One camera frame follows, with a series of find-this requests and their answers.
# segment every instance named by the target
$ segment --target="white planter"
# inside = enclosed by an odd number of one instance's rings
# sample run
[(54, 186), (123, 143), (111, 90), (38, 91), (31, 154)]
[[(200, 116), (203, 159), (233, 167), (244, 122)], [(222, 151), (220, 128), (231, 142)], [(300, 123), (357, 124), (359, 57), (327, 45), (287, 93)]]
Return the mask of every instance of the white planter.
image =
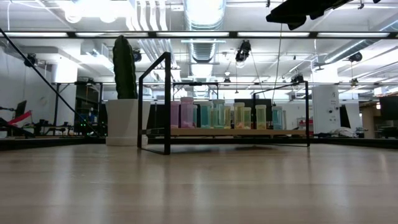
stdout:
[[(150, 102), (142, 104), (142, 128), (146, 129), (149, 117)], [(107, 146), (136, 146), (137, 145), (137, 119), (138, 100), (108, 100), (106, 102), (108, 113)], [(142, 145), (148, 143), (148, 138), (142, 136)]]

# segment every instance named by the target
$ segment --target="white pillar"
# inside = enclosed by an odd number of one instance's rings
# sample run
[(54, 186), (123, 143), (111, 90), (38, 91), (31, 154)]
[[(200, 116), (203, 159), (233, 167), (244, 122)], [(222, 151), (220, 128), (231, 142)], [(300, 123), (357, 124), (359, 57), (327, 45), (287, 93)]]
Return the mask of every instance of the white pillar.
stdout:
[[(68, 59), (62, 60), (60, 63), (52, 66), (53, 82), (55, 83), (73, 83), (77, 81), (77, 64), (69, 61)], [(69, 85), (61, 92), (61, 96), (67, 101), (67, 103), (75, 109), (76, 103), (76, 86)], [(64, 122), (69, 124), (74, 123), (75, 114), (66, 106), (66, 104), (58, 99), (58, 113), (57, 113), (57, 125), (62, 125)]]
[(312, 88), (314, 133), (328, 133), (340, 128), (338, 87), (321, 85)]

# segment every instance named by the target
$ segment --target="red object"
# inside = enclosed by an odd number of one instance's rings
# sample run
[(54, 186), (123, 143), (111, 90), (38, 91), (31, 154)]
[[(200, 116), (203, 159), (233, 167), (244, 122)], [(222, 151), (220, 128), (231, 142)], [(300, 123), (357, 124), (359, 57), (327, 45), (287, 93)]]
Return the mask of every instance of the red object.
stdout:
[(15, 118), (15, 119), (12, 119), (12, 120), (8, 121), (8, 124), (10, 124), (10, 125), (15, 125), (16, 123), (18, 123), (18, 122), (20, 122), (20, 121), (23, 121), (23, 120), (25, 120), (26, 118), (28, 118), (28, 117), (30, 117), (30, 116), (32, 116), (32, 112), (31, 112), (31, 111), (28, 111), (28, 112), (26, 112), (26, 113), (20, 115), (19, 117), (17, 117), (17, 118)]

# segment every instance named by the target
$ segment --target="yellow container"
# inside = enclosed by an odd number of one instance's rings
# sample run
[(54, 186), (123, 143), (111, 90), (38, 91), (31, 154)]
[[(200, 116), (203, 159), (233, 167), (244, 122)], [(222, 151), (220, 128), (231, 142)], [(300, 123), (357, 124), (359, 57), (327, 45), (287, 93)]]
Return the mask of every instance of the yellow container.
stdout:
[(244, 103), (234, 103), (235, 129), (244, 129)]
[(267, 105), (256, 105), (257, 129), (267, 129)]
[(225, 106), (224, 107), (224, 128), (231, 129), (231, 107)]
[(251, 108), (243, 108), (244, 116), (243, 116), (243, 123), (245, 129), (251, 129)]

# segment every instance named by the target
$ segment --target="wire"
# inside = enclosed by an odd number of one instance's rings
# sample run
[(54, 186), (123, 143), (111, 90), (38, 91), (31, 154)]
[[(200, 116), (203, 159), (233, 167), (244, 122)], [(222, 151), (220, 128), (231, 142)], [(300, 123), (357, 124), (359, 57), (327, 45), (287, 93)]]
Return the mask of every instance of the wire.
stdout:
[(275, 96), (275, 88), (276, 82), (278, 80), (278, 72), (279, 72), (279, 60), (280, 60), (280, 46), (282, 45), (282, 24), (280, 24), (280, 36), (279, 36), (279, 50), (278, 50), (278, 61), (276, 66), (276, 77), (275, 77), (275, 84), (274, 84), (274, 91), (272, 93), (272, 104), (274, 103), (274, 96)]
[(12, 1), (10, 1), (10, 2), (8, 3), (8, 6), (7, 6), (7, 25), (8, 25), (8, 31), (10, 31), (10, 6), (11, 6), (11, 4), (12, 4)]
[(14, 2), (14, 3), (21, 4), (23, 6), (31, 7), (31, 8), (34, 8), (34, 9), (61, 9), (61, 7), (32, 6), (30, 4), (26, 4), (26, 3), (23, 3), (23, 2)]
[[(257, 72), (257, 66), (256, 66), (256, 63), (255, 63), (255, 61), (254, 61), (254, 54), (253, 54), (253, 51), (251, 51), (251, 58), (253, 58), (254, 69), (256, 70), (256, 74), (257, 74), (257, 78), (258, 78), (259, 83), (260, 83), (261, 91), (264, 91), (264, 90), (262, 89), (262, 85), (261, 85), (261, 80), (260, 80), (259, 73)], [(265, 99), (265, 98), (266, 98), (266, 93), (262, 92), (262, 95), (264, 96), (264, 99)]]

